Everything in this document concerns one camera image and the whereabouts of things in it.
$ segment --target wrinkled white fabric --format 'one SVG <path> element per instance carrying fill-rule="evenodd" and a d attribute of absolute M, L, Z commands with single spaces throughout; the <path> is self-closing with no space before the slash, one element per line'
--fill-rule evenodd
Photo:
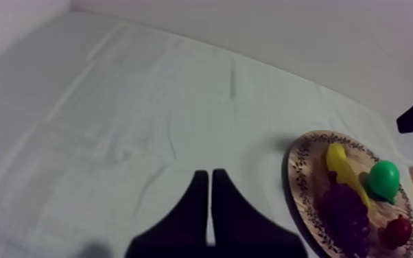
<path fill-rule="evenodd" d="M 196 169 L 217 167 L 260 212 L 298 233 L 281 164 L 310 130 L 349 134 L 396 162 L 413 204 L 410 164 L 384 121 L 229 51 L 69 13 L 0 59 L 0 258 L 82 258 L 96 245 L 122 257 Z"/>

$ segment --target white wall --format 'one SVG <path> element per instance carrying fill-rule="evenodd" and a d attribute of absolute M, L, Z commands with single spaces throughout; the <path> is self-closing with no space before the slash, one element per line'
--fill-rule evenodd
<path fill-rule="evenodd" d="M 413 104 L 410 0 L 73 0 L 266 62 L 397 117 Z"/>
<path fill-rule="evenodd" d="M 0 55 L 26 34 L 66 12 L 70 0 L 0 0 Z"/>

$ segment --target wooden plate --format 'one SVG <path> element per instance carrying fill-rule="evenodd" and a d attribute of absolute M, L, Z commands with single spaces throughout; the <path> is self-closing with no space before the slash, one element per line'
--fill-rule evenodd
<path fill-rule="evenodd" d="M 379 161 L 371 150 L 358 141 L 338 132 L 313 131 L 301 136 L 294 142 L 288 154 L 288 183 L 296 209 L 315 241 L 330 257 L 345 257 L 333 240 L 327 235 L 327 229 L 318 217 L 316 205 L 329 189 L 325 152 L 328 145 L 339 142 L 344 145 L 349 164 L 356 175 L 366 176 L 371 167 Z M 401 214 L 408 218 L 413 226 L 413 210 L 410 200 L 402 186 L 396 196 L 395 205 L 370 199 L 368 218 L 370 219 L 371 249 L 368 257 L 413 257 L 413 232 L 404 246 L 395 250 L 384 248 L 378 241 L 377 231 L 385 227 L 390 220 Z"/>

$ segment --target yellow plastic banana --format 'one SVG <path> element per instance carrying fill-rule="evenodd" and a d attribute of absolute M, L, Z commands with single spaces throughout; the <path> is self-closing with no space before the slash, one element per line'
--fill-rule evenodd
<path fill-rule="evenodd" d="M 338 176 L 336 181 L 340 184 L 347 184 L 354 189 L 362 199 L 367 208 L 370 208 L 370 200 L 364 187 L 358 181 L 351 166 L 347 162 L 346 152 L 341 143 L 332 143 L 327 150 L 327 167 L 329 171 L 335 171 Z"/>

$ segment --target grape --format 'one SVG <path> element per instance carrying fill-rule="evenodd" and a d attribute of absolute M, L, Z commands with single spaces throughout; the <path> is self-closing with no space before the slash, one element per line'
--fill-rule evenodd
<path fill-rule="evenodd" d="M 368 209 L 358 194 L 346 184 L 336 182 L 336 173 L 329 173 L 331 188 L 322 198 L 319 212 L 333 236 L 335 245 L 347 257 L 368 255 Z"/>

